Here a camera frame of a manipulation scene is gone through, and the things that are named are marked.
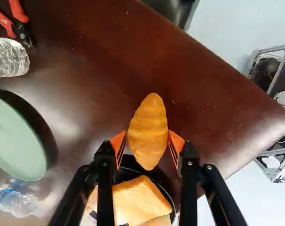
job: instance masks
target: bread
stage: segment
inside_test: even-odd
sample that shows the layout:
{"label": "bread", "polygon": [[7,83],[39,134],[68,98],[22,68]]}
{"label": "bread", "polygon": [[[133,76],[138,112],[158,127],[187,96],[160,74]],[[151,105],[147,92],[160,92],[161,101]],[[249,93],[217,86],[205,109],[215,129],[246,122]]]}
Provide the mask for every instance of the bread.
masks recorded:
{"label": "bread", "polygon": [[[88,200],[86,213],[97,211],[97,189]],[[172,211],[170,203],[146,176],[114,185],[113,202],[117,225],[138,226]]]}
{"label": "bread", "polygon": [[164,216],[151,219],[139,226],[171,226],[171,217],[169,214],[166,214]]}
{"label": "bread", "polygon": [[130,150],[146,170],[152,170],[161,159],[167,130],[164,103],[158,94],[151,93],[136,110],[127,133]]}

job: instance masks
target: brown table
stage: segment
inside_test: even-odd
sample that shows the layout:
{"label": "brown table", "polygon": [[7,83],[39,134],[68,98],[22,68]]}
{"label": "brown table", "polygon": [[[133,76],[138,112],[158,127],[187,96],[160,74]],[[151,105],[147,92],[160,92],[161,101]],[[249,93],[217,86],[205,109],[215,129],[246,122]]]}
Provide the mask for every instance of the brown table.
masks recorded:
{"label": "brown table", "polygon": [[[8,1],[0,0],[10,15]],[[285,110],[255,84],[135,0],[24,0],[38,48],[27,75],[0,88],[27,100],[49,125],[59,158],[45,178],[51,215],[75,170],[101,142],[127,129],[143,98],[158,93],[169,128],[202,162],[229,177],[285,134]],[[0,36],[6,31],[0,26]],[[167,153],[159,166],[180,183]]]}

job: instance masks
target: red pliers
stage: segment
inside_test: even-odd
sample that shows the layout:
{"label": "red pliers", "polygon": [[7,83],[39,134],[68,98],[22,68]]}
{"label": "red pliers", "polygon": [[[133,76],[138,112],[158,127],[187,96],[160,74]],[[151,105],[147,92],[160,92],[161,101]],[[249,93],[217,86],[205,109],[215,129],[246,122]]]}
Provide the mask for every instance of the red pliers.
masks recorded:
{"label": "red pliers", "polygon": [[9,0],[12,14],[16,23],[13,23],[0,12],[0,24],[6,29],[9,37],[17,39],[29,48],[33,47],[33,39],[28,31],[26,24],[29,18],[24,14],[19,0]]}

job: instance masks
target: clear plastic container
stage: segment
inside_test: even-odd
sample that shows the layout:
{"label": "clear plastic container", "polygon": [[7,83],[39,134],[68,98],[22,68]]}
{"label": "clear plastic container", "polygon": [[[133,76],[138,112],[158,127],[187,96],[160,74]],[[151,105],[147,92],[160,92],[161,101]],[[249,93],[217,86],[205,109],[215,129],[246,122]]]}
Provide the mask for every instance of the clear plastic container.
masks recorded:
{"label": "clear plastic container", "polygon": [[24,47],[12,39],[0,38],[0,78],[27,73],[29,57]]}
{"label": "clear plastic container", "polygon": [[33,194],[21,194],[13,189],[0,190],[0,210],[10,212],[17,218],[26,218],[32,214],[37,204]]}

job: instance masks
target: bread slice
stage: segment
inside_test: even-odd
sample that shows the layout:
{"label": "bread slice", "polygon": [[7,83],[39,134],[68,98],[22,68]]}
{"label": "bread slice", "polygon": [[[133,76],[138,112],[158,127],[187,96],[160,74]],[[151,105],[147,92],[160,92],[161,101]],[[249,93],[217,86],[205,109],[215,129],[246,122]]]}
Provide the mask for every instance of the bread slice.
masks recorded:
{"label": "bread slice", "polygon": [[[97,211],[97,190],[92,192],[86,212]],[[138,226],[172,211],[170,203],[146,176],[140,176],[113,186],[115,221]]]}
{"label": "bread slice", "polygon": [[148,222],[142,223],[139,226],[171,226],[171,218],[169,214],[154,218]]}

